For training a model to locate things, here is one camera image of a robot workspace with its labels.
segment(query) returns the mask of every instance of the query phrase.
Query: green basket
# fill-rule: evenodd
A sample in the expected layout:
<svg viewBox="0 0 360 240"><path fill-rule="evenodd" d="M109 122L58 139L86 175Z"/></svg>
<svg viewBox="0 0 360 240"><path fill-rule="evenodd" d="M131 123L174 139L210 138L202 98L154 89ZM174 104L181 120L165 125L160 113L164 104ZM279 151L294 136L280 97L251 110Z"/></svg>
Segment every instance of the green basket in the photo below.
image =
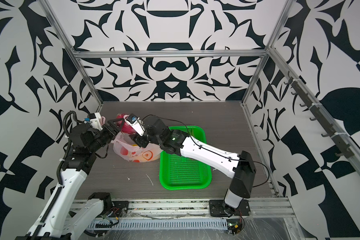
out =
<svg viewBox="0 0 360 240"><path fill-rule="evenodd" d="M206 143L205 132L198 126L187 126L189 134ZM185 126L169 127L187 132ZM168 190L203 189L212 181L211 167L200 161L161 152L160 183Z"/></svg>

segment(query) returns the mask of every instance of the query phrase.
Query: black and white patterned wall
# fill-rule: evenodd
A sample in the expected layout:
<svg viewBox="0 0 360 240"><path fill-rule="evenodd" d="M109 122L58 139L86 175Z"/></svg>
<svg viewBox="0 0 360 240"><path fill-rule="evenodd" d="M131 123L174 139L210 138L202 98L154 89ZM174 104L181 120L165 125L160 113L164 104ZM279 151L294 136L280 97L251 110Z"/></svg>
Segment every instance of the black and white patterned wall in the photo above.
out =
<svg viewBox="0 0 360 240"><path fill-rule="evenodd" d="M275 47L360 146L360 0L298 0Z"/></svg>
<svg viewBox="0 0 360 240"><path fill-rule="evenodd" d="M79 51L264 49L285 0L51 0ZM241 100L258 58L85 59L105 101Z"/></svg>
<svg viewBox="0 0 360 240"><path fill-rule="evenodd" d="M77 50L125 51L264 48L285 0L49 2Z"/></svg>
<svg viewBox="0 0 360 240"><path fill-rule="evenodd" d="M39 4L0 0L0 239L25 235L57 184L62 117L97 107Z"/></svg>
<svg viewBox="0 0 360 240"><path fill-rule="evenodd" d="M90 58L104 101L241 100L259 57Z"/></svg>
<svg viewBox="0 0 360 240"><path fill-rule="evenodd" d="M360 146L360 1L298 0L276 50ZM360 176L269 59L251 120L309 239L360 239Z"/></svg>

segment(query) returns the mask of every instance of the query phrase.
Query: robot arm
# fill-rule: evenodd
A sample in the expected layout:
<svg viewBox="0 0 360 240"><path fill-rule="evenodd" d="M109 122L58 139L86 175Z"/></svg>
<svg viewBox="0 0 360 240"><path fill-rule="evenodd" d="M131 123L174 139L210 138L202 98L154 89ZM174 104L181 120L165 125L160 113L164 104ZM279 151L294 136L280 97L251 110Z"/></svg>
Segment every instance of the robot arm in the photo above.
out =
<svg viewBox="0 0 360 240"><path fill-rule="evenodd" d="M115 139L123 124L132 126L137 132L131 138L140 147L146 147L149 142L157 144L169 154L199 160L232 178L223 204L228 215L234 213L243 198L250 197L256 168L249 153L242 151L239 155L209 146L186 132L169 130L160 118L153 115L141 121L130 114L126 119L107 121L103 126L100 120L99 113L89 114L83 123L72 129L69 134L72 151L65 160L60 159L64 163L57 171L62 184L56 186L27 235L16 237L16 240L38 240L41 237L43 240L78 239L94 218L109 212L112 208L110 194L98 192L89 197L86 206L68 223L65 222L77 191L96 160L96 151Z"/></svg>

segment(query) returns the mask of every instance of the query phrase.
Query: plastic bag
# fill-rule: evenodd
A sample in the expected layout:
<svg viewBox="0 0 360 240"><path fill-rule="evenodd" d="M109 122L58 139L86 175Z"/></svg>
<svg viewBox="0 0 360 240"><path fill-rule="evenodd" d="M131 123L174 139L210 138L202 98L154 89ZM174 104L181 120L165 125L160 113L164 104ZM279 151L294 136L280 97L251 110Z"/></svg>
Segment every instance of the plastic bag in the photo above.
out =
<svg viewBox="0 0 360 240"><path fill-rule="evenodd" d="M129 134L119 132L112 141L113 151L130 162L151 162L160 158L162 149L156 144L149 143L146 148L139 147L132 141Z"/></svg>

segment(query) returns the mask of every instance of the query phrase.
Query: wooden table surface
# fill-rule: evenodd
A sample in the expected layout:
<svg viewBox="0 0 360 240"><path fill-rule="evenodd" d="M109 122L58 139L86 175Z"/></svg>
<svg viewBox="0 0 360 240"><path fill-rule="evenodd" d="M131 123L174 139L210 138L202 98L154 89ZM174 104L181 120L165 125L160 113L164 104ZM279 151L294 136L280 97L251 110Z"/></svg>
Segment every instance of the wooden table surface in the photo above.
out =
<svg viewBox="0 0 360 240"><path fill-rule="evenodd" d="M241 153L249 152L254 161L260 161L256 147L238 101L226 102L105 102L101 115L115 119L118 113L134 113L143 118L154 114L201 127L207 143L219 149ZM177 122L164 120L167 126ZM86 199L93 192L110 192L115 199L159 198L221 198L231 179L219 170L212 171L212 182L205 189L167 190L159 181L160 160L146 163L128 162L115 154L109 145L108 156L97 158L76 199ZM104 156L105 148L98 151ZM254 184L266 180L263 168L255 163L257 173ZM271 197L268 184L252 190L251 197Z"/></svg>

